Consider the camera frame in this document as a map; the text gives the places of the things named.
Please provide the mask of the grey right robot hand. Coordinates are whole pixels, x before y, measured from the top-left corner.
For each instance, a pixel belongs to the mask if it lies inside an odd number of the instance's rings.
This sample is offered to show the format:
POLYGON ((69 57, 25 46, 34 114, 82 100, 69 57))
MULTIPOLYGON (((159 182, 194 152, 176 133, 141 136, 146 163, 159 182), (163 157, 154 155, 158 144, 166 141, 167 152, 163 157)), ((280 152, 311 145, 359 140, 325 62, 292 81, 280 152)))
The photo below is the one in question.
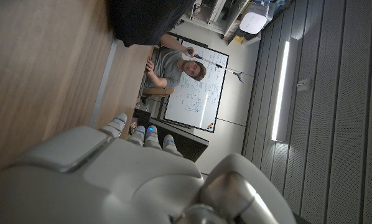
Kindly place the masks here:
POLYGON ((0 223, 294 223, 271 181, 240 154, 206 177, 155 126, 120 138, 126 115, 79 126, 0 170, 0 223))

